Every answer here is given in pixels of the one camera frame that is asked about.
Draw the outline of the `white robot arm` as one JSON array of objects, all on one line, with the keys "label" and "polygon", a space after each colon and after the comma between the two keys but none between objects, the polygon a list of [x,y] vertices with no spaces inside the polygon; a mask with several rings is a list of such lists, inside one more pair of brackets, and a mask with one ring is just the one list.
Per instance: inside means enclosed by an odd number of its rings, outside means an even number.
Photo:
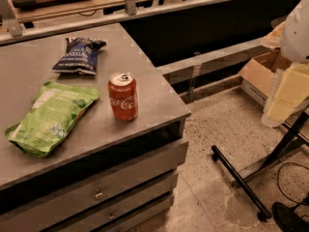
[{"label": "white robot arm", "polygon": [[284,123],[309,97],[309,0],[301,0],[287,16],[280,39],[281,54],[292,64],[272,78],[262,123]]}]

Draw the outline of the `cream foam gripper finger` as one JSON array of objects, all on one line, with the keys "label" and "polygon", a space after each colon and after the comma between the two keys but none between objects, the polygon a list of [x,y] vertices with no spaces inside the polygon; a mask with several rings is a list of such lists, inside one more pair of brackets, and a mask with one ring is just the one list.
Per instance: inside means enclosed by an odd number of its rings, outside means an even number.
[{"label": "cream foam gripper finger", "polygon": [[277,69],[271,80],[262,124],[275,128],[283,124],[309,97],[309,64],[292,63]]}]

